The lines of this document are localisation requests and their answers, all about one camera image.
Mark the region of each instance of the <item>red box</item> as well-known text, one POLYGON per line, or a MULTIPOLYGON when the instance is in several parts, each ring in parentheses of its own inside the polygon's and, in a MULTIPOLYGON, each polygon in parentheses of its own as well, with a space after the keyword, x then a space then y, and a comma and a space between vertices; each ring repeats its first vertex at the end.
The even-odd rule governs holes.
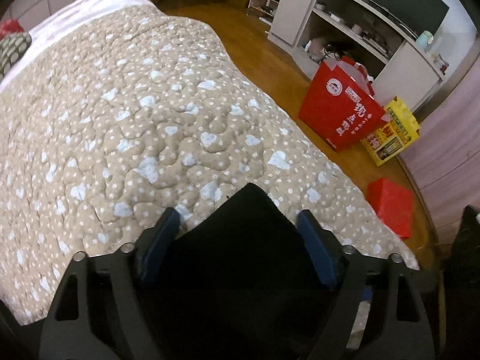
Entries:
POLYGON ((413 216, 412 192, 387 178, 368 185, 368 203, 383 223, 402 239, 410 238, 413 216))
POLYGON ((298 114, 336 151, 359 142, 387 123, 382 119, 385 110, 372 97, 373 89, 359 67, 346 58, 323 61, 298 114))

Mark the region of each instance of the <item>yellow gift box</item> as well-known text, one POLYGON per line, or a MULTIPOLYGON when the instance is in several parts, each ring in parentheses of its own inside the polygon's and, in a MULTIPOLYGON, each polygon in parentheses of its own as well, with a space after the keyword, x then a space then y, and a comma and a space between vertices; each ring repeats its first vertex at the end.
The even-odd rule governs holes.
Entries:
POLYGON ((378 167, 420 136, 419 123, 401 99, 395 97, 384 108, 391 121, 361 141, 378 167))

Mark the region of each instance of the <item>pillow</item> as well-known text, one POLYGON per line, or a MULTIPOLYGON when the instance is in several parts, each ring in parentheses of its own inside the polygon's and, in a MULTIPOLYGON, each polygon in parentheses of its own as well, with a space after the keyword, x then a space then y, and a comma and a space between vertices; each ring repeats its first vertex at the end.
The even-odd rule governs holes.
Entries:
POLYGON ((31 44, 28 32, 11 33, 0 40, 0 82, 31 44))

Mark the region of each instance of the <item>red paper bag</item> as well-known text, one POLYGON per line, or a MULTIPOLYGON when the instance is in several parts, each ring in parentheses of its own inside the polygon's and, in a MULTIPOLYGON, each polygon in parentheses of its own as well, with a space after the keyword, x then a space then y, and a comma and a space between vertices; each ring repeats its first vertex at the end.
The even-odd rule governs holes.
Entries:
POLYGON ((25 32, 18 20, 4 20, 0 22, 0 40, 10 33, 25 32))
POLYGON ((326 60, 310 84, 298 117, 340 151, 387 123, 373 93, 362 65, 347 58, 326 60))

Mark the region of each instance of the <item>bed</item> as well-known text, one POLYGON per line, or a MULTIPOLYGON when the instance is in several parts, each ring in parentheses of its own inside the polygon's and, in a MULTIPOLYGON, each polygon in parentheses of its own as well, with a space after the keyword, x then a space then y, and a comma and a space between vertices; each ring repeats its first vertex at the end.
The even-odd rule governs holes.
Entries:
POLYGON ((72 255, 108 254, 167 207, 183 232, 247 182, 363 254, 413 253, 235 67, 206 24, 147 0, 78 0, 31 32, 0 84, 0 296, 46 316, 72 255))

